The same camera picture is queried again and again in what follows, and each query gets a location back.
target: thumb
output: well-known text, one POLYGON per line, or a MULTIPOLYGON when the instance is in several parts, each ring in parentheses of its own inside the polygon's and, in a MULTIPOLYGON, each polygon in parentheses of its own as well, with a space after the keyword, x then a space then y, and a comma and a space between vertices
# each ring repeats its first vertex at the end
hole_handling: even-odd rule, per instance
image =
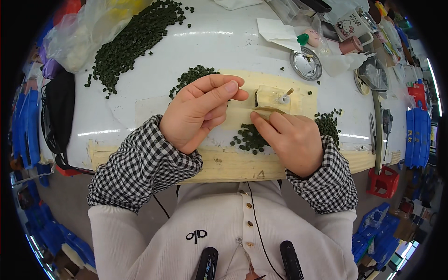
POLYGON ((194 101, 196 110, 207 114, 212 109, 218 107, 231 99, 238 91, 238 83, 234 80, 217 87, 194 101))
POLYGON ((265 121, 257 112, 250 113, 250 120, 255 125, 258 132, 260 132, 261 136, 263 136, 264 140, 269 143, 269 145, 272 146, 280 137, 277 130, 265 121))

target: grey floor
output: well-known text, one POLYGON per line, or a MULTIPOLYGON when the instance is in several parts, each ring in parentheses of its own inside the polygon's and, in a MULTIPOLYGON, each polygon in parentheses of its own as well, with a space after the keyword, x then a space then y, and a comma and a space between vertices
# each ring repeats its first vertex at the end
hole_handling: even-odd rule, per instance
MULTIPOLYGON (((392 166, 392 168, 398 171, 396 165, 392 166)), ((359 204, 356 208, 358 217, 353 225, 354 231, 357 230, 362 217, 382 202, 386 201, 393 207, 398 207, 406 188, 405 172, 403 170, 400 171, 400 182, 392 199, 383 199, 371 194, 366 194, 366 189, 368 189, 368 185, 370 185, 370 179, 368 178, 367 173, 368 170, 353 175, 359 197, 359 204)), ((90 220, 87 216, 89 206, 86 202, 86 196, 88 194, 87 184, 90 182, 90 178, 91 176, 83 174, 73 177, 64 177, 59 172, 55 171, 55 173, 49 177, 50 186, 45 188, 38 184, 38 190, 41 199, 49 205, 55 219, 93 248, 90 220)), ((281 190, 288 207, 302 218, 312 223, 314 211, 305 200, 294 192, 287 180, 283 180, 281 190)), ((157 198, 165 207, 168 214, 174 212, 177 203, 175 187, 168 188, 167 190, 158 193, 157 198)), ((143 206, 138 215, 140 230, 148 243, 156 231, 166 221, 167 217, 155 199, 151 199, 148 204, 143 206)))

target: yellow plastic bag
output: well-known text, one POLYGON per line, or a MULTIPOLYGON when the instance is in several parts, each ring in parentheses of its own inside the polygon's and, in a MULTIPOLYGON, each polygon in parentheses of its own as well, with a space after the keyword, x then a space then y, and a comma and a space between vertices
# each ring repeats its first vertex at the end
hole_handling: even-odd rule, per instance
POLYGON ((133 15, 152 0, 89 0, 77 14, 66 14, 45 36, 47 58, 54 58, 68 72, 91 65, 96 52, 111 42, 133 15))

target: green cap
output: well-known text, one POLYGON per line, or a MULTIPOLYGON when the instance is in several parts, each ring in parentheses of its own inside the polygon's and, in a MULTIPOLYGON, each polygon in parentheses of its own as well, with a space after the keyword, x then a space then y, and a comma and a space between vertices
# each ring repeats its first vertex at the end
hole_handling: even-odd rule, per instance
POLYGON ((309 38, 310 36, 307 33, 303 33, 302 35, 297 36, 297 43, 301 46, 305 46, 309 38))

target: embroidered logo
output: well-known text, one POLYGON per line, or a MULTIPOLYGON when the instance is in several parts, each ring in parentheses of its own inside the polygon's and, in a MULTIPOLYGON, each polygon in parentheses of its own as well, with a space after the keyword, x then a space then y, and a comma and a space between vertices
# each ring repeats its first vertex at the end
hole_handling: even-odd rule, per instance
POLYGON ((197 244, 198 243, 198 238, 204 238, 207 236, 207 232, 203 229, 198 229, 195 230, 192 233, 188 233, 187 236, 185 237, 187 240, 192 240, 194 237, 194 243, 197 244))

